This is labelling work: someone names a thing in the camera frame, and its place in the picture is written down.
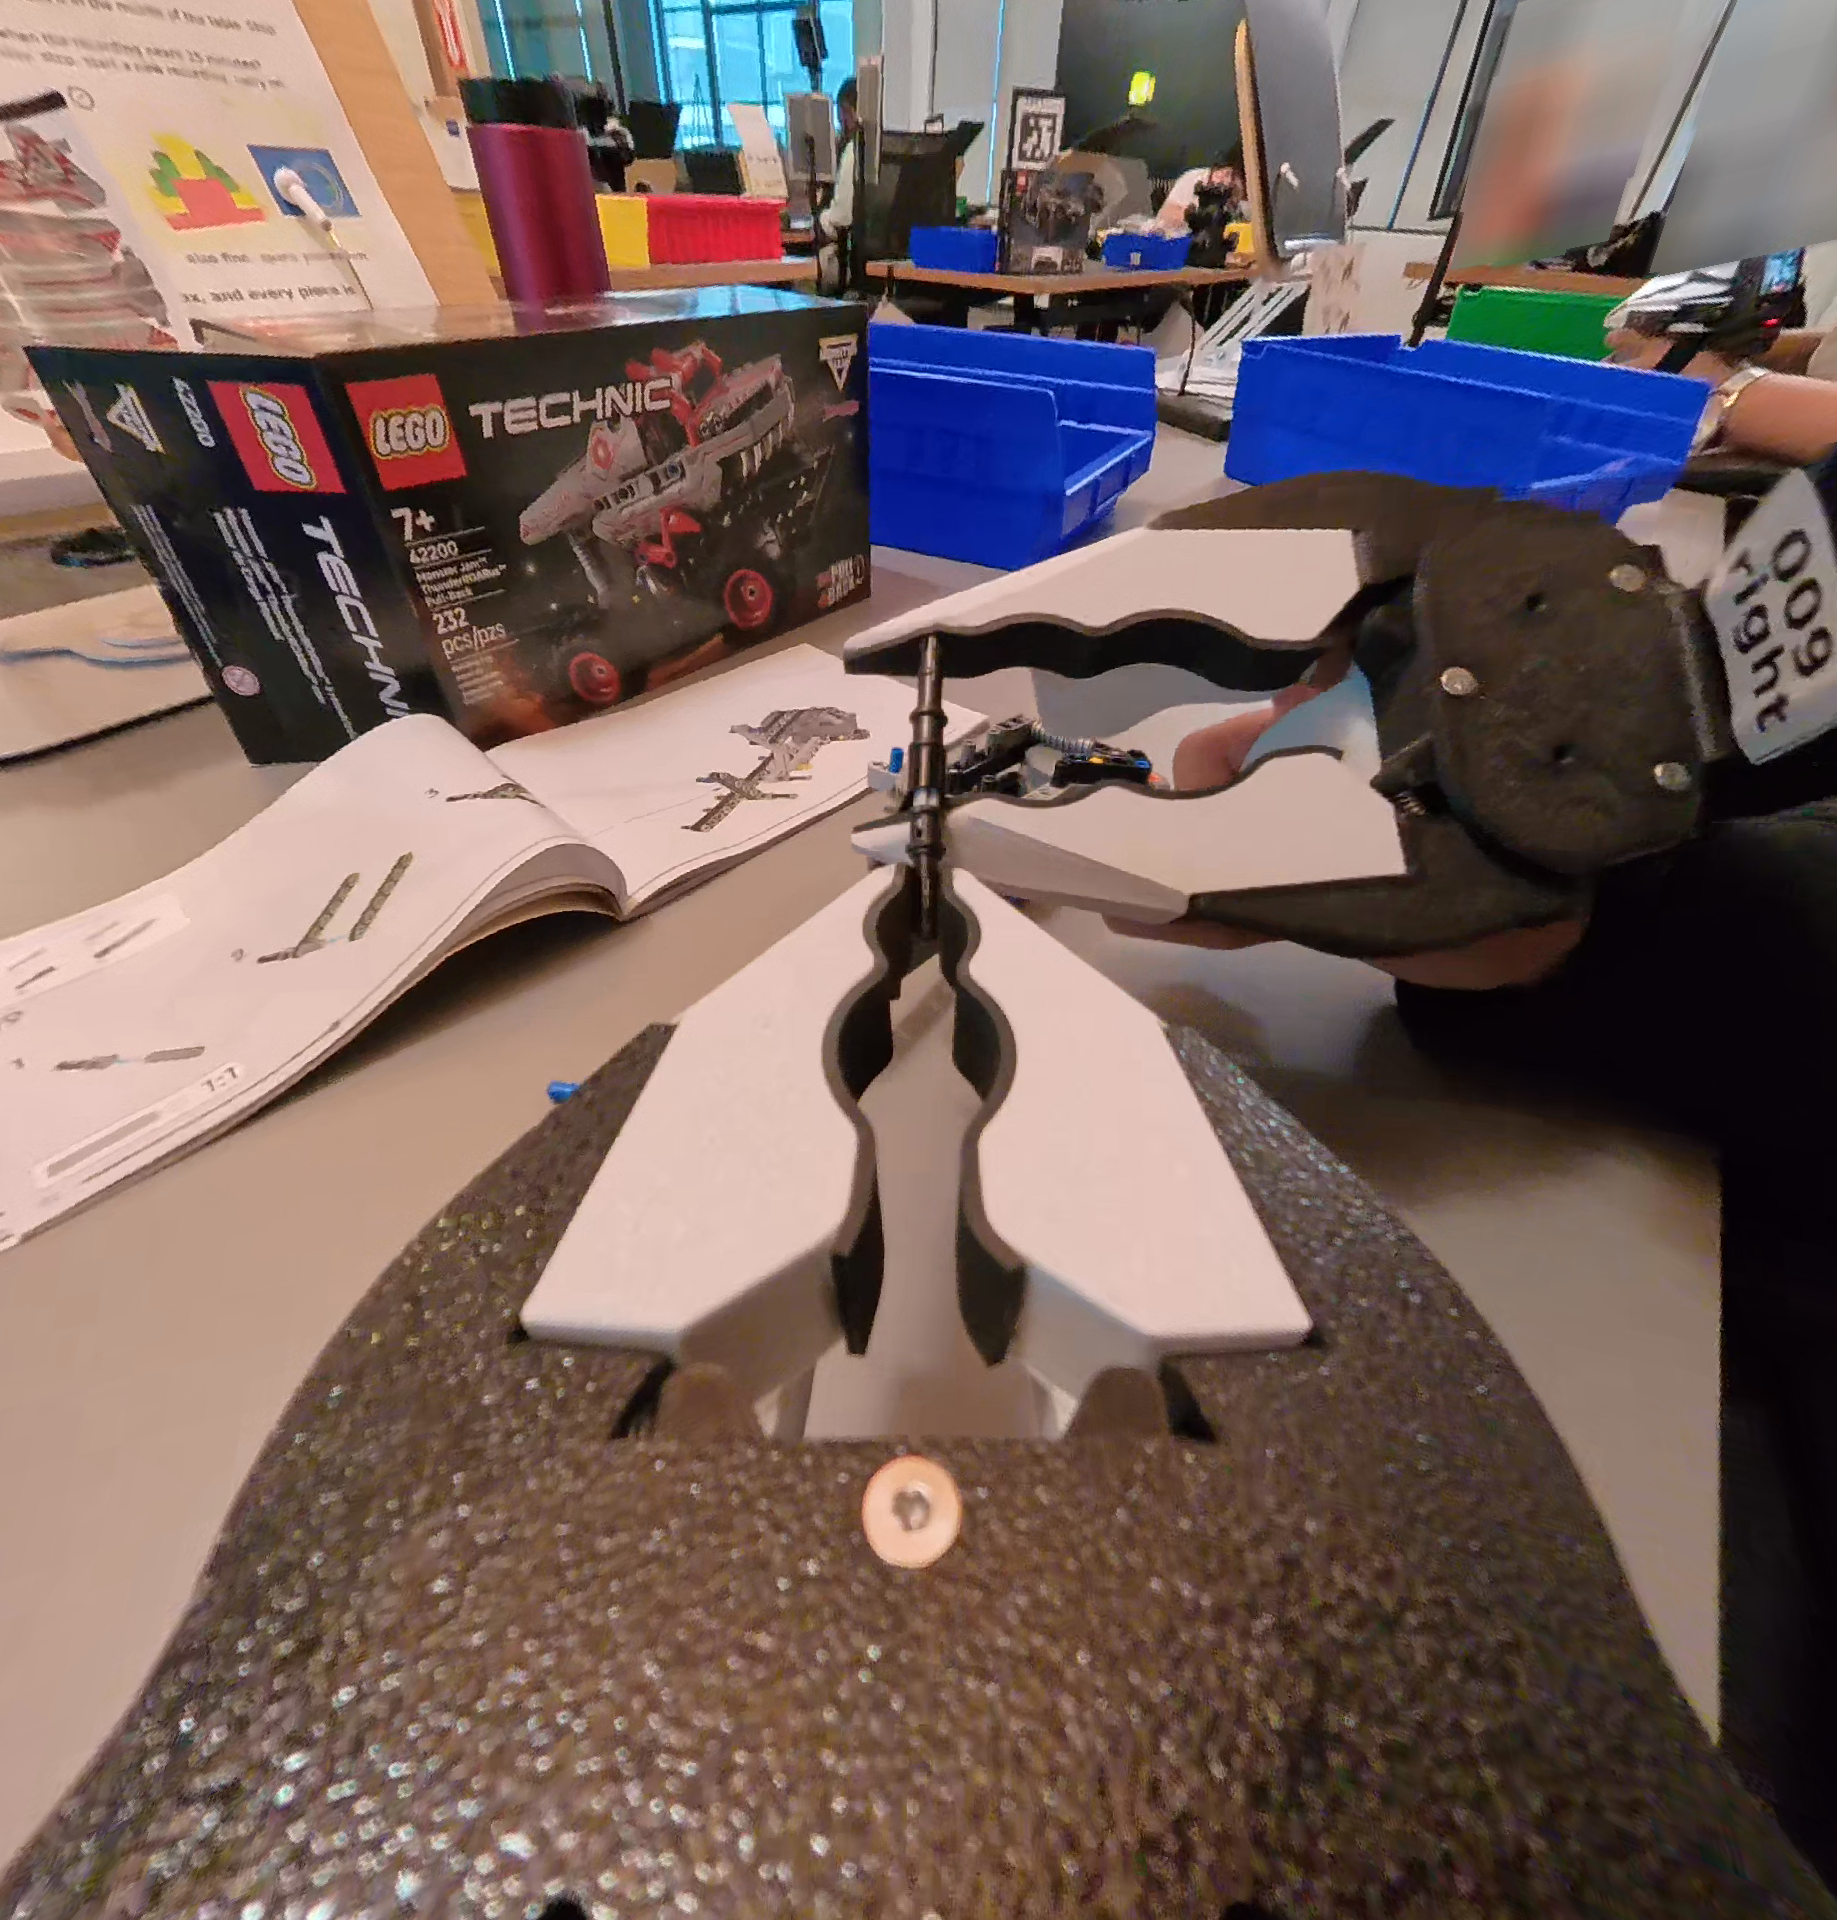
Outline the open instruction booklet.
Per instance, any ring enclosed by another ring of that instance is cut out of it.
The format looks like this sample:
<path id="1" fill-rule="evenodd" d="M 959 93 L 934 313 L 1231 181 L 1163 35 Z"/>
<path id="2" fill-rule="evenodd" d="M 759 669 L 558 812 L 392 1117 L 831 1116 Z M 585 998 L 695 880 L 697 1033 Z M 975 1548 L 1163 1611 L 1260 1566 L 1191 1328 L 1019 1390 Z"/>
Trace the open instruction booklet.
<path id="1" fill-rule="evenodd" d="M 0 1252 L 258 1113 L 489 933 L 628 923 L 853 801 L 909 704 L 799 645 L 493 750 L 397 717 L 160 883 L 0 940 Z"/>

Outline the black toy set box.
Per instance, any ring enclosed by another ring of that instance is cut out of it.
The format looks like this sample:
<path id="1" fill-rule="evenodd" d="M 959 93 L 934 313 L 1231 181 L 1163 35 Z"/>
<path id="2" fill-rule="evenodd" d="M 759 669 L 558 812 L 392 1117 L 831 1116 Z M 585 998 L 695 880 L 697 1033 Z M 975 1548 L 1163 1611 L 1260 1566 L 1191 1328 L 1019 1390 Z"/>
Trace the black toy set box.
<path id="1" fill-rule="evenodd" d="M 870 595 L 870 309 L 762 285 L 27 358 L 239 747 L 575 723 Z"/>

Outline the green storage bin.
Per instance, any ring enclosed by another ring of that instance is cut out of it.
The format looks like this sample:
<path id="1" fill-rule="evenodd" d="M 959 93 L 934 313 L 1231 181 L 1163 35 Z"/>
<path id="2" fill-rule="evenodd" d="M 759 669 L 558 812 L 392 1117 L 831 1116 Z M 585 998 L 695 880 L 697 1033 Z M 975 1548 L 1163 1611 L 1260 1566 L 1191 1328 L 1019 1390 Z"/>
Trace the green storage bin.
<path id="1" fill-rule="evenodd" d="M 1455 292 L 1444 338 L 1602 364 L 1608 358 L 1608 317 L 1622 302 L 1620 294 L 1468 283 Z"/>

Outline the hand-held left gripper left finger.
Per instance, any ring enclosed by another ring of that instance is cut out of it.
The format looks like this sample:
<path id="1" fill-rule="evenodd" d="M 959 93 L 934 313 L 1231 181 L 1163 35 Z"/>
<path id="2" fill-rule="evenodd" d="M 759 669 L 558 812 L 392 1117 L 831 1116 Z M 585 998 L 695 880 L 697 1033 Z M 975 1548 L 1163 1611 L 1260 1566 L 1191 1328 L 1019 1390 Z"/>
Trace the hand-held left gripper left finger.
<path id="1" fill-rule="evenodd" d="M 904 869 L 872 869 L 690 1006 L 521 1306 L 534 1340 L 715 1364 L 776 1435 L 813 1370 L 870 1347 L 882 1296 L 877 1139 L 911 952 Z"/>

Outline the white board stand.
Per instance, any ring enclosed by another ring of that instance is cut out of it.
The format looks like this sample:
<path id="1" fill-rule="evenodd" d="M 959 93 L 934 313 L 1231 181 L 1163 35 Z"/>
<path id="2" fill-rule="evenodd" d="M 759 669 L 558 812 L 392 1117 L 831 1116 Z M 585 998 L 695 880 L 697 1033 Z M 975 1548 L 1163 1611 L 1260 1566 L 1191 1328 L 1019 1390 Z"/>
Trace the white board stand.
<path id="1" fill-rule="evenodd" d="M 0 765 L 206 703 L 158 585 L 0 618 Z"/>

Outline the wooden board with grey back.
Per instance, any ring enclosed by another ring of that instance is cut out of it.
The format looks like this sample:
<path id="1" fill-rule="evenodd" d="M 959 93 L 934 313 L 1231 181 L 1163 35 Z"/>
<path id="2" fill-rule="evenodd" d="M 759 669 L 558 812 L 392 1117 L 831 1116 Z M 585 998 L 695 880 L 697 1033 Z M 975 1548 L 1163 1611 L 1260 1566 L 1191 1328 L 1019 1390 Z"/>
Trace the wooden board with grey back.
<path id="1" fill-rule="evenodd" d="M 1236 33 L 1253 254 L 1271 268 L 1345 232 L 1336 58 L 1316 1 L 1245 1 Z"/>

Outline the red storage bin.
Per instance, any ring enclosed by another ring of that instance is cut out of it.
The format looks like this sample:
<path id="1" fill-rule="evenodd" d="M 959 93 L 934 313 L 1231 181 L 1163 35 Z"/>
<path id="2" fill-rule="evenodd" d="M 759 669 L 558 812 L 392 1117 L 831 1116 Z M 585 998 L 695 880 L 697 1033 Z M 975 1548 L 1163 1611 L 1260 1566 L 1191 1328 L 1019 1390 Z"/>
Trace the red storage bin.
<path id="1" fill-rule="evenodd" d="M 786 201 L 726 193 L 646 193 L 645 250 L 653 267 L 783 257 Z"/>

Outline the black long axle pin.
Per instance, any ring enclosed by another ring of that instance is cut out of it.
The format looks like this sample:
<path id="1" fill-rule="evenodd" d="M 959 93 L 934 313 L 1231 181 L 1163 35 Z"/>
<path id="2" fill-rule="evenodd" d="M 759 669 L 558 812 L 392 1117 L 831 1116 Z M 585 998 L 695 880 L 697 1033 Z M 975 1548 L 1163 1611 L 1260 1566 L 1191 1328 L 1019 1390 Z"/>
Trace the black long axle pin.
<path id="1" fill-rule="evenodd" d="M 920 641 L 920 669 L 917 675 L 917 704 L 911 710 L 911 738 L 906 751 L 906 814 L 908 851 L 911 869 L 932 880 L 943 851 L 945 829 L 945 706 L 940 636 L 932 630 Z"/>

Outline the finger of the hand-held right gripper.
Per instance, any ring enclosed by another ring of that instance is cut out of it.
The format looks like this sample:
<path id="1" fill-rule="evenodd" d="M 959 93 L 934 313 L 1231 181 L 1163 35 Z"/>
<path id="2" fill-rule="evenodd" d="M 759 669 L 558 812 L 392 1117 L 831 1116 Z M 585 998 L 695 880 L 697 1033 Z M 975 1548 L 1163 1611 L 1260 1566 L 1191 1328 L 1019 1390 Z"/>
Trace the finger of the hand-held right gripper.
<path id="1" fill-rule="evenodd" d="M 1242 775 L 1199 795 L 1102 783 L 1047 798 L 982 797 L 941 812 L 945 863 L 999 895 L 1183 920 L 1209 895 L 1409 878 L 1366 673 L 1274 723 Z"/>
<path id="2" fill-rule="evenodd" d="M 1347 529 L 1160 529 L 1096 541 L 860 630 L 859 675 L 948 680 L 1027 666 L 1092 680 L 1176 666 L 1236 693 L 1291 685 L 1370 585 Z"/>

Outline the maroon tumbler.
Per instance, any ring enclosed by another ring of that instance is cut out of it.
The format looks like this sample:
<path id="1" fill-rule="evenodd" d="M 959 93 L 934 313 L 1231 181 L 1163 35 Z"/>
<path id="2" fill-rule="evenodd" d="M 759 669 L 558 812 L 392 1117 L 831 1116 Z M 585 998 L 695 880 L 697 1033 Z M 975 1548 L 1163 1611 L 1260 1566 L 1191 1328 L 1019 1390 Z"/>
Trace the maroon tumbler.
<path id="1" fill-rule="evenodd" d="M 467 138 L 506 296 L 514 305 L 607 296 L 611 272 L 585 135 L 470 122 Z"/>

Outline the wooden background table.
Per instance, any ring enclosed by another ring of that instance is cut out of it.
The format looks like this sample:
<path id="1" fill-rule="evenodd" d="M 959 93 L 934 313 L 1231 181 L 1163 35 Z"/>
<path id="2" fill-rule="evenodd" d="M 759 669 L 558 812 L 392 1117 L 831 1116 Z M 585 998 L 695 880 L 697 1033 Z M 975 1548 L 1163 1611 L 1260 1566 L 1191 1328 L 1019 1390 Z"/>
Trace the wooden background table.
<path id="1" fill-rule="evenodd" d="M 1106 294 L 1132 294 L 1151 289 L 1199 289 L 1229 283 L 1246 283 L 1262 275 L 1262 268 L 1242 261 L 1234 267 L 1199 268 L 1109 268 L 1084 267 L 1079 274 L 972 274 L 957 268 L 920 267 L 908 257 L 872 261 L 870 278 L 882 281 L 887 292 L 926 286 L 951 292 L 969 300 L 1084 300 Z"/>

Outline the small toy set box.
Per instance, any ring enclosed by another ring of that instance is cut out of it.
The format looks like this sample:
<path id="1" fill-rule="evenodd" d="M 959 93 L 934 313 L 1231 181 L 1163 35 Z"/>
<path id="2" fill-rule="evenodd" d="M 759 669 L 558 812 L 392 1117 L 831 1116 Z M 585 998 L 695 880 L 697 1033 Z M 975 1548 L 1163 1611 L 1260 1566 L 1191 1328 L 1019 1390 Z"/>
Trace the small toy set box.
<path id="1" fill-rule="evenodd" d="M 999 274 L 1072 275 L 1088 264 L 1106 191 L 1089 167 L 1011 165 L 999 200 Z"/>

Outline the black pole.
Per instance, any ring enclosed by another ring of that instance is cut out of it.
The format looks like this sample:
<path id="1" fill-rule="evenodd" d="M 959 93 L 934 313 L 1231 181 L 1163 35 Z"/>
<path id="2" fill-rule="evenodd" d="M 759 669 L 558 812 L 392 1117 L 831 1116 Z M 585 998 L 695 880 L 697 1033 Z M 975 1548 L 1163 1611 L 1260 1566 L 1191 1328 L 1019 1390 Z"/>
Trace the black pole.
<path id="1" fill-rule="evenodd" d="M 1437 254 L 1426 275 L 1425 294 L 1410 317 L 1406 344 L 1420 345 L 1434 322 L 1450 317 L 1455 296 L 1447 294 L 1447 281 L 1453 264 L 1453 254 L 1462 230 L 1462 198 L 1464 181 L 1471 171 L 1473 153 L 1481 137 L 1481 120 L 1490 101 L 1494 79 L 1504 55 L 1507 35 L 1518 11 L 1518 1 L 1487 1 L 1482 7 L 1481 31 L 1473 43 L 1473 58 L 1462 80 L 1453 129 L 1435 179 L 1431 214 L 1447 220 Z"/>

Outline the another person's forearm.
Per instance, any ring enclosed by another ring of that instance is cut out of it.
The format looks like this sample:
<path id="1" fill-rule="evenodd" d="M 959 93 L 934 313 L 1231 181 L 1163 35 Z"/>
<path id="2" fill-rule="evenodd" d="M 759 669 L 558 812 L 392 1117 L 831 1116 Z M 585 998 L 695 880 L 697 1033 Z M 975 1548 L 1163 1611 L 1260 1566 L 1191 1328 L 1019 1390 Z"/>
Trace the another person's forearm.
<path id="1" fill-rule="evenodd" d="M 1825 457 L 1837 446 L 1837 378 L 1768 369 L 1739 400 L 1722 446 L 1792 467 Z"/>

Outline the grey black toy brick assembly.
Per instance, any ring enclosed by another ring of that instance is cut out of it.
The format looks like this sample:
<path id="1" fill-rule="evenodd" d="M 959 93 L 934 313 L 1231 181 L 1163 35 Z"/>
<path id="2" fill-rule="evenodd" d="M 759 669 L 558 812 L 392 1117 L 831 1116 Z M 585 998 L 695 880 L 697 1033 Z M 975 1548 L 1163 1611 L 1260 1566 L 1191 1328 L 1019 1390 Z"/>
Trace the grey black toy brick assembly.
<path id="1" fill-rule="evenodd" d="M 943 747 L 936 779 L 926 790 L 936 807 L 948 807 L 979 797 L 1048 798 L 1065 788 L 1152 783 L 1152 760 L 1142 750 L 1057 734 L 1027 716 L 1011 716 Z"/>

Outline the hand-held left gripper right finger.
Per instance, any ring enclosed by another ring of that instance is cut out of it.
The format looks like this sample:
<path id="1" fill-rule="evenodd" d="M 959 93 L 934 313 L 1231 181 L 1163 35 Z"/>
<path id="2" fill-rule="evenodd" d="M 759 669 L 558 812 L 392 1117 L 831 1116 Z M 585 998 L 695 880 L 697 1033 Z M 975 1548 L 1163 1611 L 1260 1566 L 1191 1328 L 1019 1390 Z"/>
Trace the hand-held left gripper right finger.
<path id="1" fill-rule="evenodd" d="M 978 1354 L 1063 1435 L 1102 1372 L 1303 1345 L 1315 1318 L 1171 1025 L 982 880 L 948 874 L 957 1298 Z"/>

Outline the wooden board with instruction poster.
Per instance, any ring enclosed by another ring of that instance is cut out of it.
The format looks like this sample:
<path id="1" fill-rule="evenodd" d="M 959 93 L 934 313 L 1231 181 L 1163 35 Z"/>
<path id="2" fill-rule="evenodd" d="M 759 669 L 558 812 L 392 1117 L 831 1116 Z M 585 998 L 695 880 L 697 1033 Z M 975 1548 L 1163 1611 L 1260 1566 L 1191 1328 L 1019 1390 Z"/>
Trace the wooden board with instruction poster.
<path id="1" fill-rule="evenodd" d="M 0 1 L 0 518 L 91 502 L 37 344 L 494 299 L 431 3 Z"/>

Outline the person's right hand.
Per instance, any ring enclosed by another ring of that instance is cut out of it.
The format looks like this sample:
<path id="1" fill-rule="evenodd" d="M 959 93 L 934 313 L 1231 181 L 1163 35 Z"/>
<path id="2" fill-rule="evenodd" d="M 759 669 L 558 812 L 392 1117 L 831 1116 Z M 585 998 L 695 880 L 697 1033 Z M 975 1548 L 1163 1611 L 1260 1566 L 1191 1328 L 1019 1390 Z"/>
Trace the person's right hand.
<path id="1" fill-rule="evenodd" d="M 1173 753 L 1171 783 L 1183 790 L 1219 788 L 1236 781 L 1260 735 L 1282 723 L 1289 711 L 1319 697 L 1315 685 L 1291 685 L 1266 706 L 1245 706 L 1237 716 L 1199 726 L 1182 738 Z M 1106 917 L 1125 938 L 1182 948 L 1245 949 L 1265 948 L 1262 931 L 1236 930 L 1203 920 L 1132 923 Z M 1585 923 L 1549 923 L 1494 931 L 1490 935 L 1422 953 L 1388 953 L 1368 959 L 1370 967 L 1418 987 L 1482 993 L 1525 987 L 1553 973 L 1584 940 Z"/>

